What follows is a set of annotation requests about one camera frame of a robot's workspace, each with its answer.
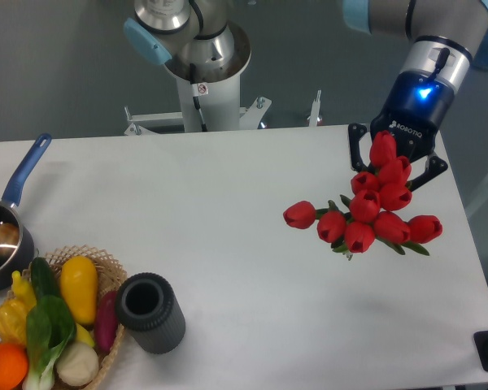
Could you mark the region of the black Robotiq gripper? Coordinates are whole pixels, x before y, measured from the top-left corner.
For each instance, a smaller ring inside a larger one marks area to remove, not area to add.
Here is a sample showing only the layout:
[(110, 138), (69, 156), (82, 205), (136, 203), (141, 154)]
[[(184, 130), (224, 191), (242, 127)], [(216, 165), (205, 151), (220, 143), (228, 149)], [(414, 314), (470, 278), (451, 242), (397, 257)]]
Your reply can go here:
[(394, 82), (388, 98), (368, 128), (360, 123), (347, 127), (351, 169), (355, 172), (374, 172), (374, 166), (365, 164), (360, 141), (368, 136), (370, 141), (379, 133), (388, 131), (396, 141), (398, 155), (415, 162), (427, 157), (425, 170), (407, 182), (411, 192), (428, 184), (448, 169), (448, 163), (432, 154), (435, 137), (449, 110), (454, 90), (436, 80), (413, 71), (401, 73)]

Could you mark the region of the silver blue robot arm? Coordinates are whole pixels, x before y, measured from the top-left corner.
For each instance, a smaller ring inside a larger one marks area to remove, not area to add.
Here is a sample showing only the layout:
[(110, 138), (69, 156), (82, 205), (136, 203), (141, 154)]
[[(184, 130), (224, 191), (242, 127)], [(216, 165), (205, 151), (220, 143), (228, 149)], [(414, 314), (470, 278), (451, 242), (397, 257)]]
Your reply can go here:
[[(342, 14), (350, 28), (412, 42), (380, 114), (348, 132), (355, 171), (364, 169), (360, 139), (385, 130), (399, 154), (424, 159), (424, 172), (408, 183), (416, 190), (447, 169), (435, 137), (488, 30), (488, 1), (345, 1)], [(251, 48), (225, 2), (137, 1), (124, 34), (144, 59), (176, 78), (187, 132), (243, 128), (240, 75)]]

